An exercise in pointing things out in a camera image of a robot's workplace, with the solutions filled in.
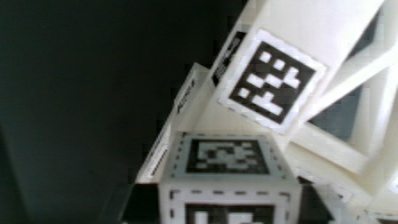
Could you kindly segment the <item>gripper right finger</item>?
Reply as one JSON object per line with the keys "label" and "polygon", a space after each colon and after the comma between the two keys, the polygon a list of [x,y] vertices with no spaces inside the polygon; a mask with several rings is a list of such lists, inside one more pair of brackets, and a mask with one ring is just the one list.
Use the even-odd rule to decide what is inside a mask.
{"label": "gripper right finger", "polygon": [[307,181],[302,185],[296,224],[355,224],[343,199],[328,185]]}

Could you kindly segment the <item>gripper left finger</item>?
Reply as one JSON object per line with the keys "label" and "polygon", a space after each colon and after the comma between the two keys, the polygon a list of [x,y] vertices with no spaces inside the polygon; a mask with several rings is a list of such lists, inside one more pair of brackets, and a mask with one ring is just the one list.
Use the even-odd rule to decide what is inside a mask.
{"label": "gripper left finger", "polygon": [[133,185],[122,209],[121,224],[160,224],[156,184]]}

